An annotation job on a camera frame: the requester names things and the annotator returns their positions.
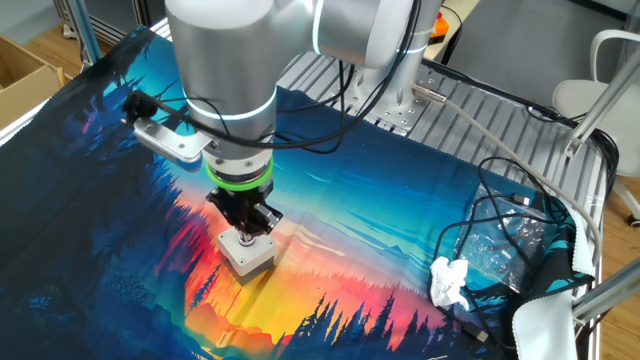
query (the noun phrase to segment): cardboard box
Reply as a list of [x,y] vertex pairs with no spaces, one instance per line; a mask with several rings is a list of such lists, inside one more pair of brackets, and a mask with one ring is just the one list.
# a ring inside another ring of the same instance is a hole
[[65,83],[63,74],[0,36],[0,130],[58,92]]

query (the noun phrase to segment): crumpled tissue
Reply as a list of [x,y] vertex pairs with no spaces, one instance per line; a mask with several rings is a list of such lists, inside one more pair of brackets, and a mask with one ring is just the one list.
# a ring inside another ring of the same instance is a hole
[[449,263],[446,257],[439,257],[431,264],[431,301],[434,306],[449,306],[460,304],[469,311],[469,303],[460,294],[460,288],[466,282],[468,260],[454,260]]

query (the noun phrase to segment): white chair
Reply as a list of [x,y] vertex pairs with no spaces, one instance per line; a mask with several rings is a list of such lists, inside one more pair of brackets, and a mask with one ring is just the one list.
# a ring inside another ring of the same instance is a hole
[[[622,30],[605,30],[596,35],[591,44],[593,80],[563,81],[553,94],[553,106],[561,115],[571,118],[588,112],[609,85],[599,82],[596,74],[598,48],[607,39],[640,42],[640,35]],[[618,145],[618,175],[640,177],[640,85],[637,82],[629,86],[597,127],[609,134]],[[613,190],[631,209],[629,225],[640,227],[638,201],[620,179],[616,179]]]

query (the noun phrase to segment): chair leg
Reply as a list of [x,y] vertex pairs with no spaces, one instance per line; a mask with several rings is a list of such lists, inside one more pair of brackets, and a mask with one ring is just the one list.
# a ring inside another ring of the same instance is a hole
[[613,191],[615,191],[622,201],[629,206],[629,209],[631,209],[631,216],[629,216],[629,219],[627,220],[629,226],[640,227],[640,204],[638,204],[638,200],[636,200],[633,194],[631,194],[631,191],[624,186],[620,178],[616,178],[616,181],[613,184]]

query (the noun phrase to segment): plastic bag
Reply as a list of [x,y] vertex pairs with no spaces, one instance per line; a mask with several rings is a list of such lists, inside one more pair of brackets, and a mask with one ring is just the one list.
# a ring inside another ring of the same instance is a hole
[[[487,191],[481,186],[476,193],[474,203],[487,195]],[[501,215],[527,214],[542,219],[550,218],[532,207],[517,205],[510,199],[496,198],[496,202]],[[471,220],[471,211],[470,209],[468,220]],[[477,203],[475,220],[496,216],[490,199]],[[503,222],[511,238],[522,248],[531,262],[535,266],[539,265],[553,240],[557,226],[523,217],[507,218],[503,219]],[[456,249],[458,252],[461,251],[461,259],[469,261],[469,271],[478,271],[484,278],[501,282],[516,293],[527,293],[534,274],[505,236],[500,222],[472,225],[463,248],[460,249],[468,229],[468,226],[461,229]]]

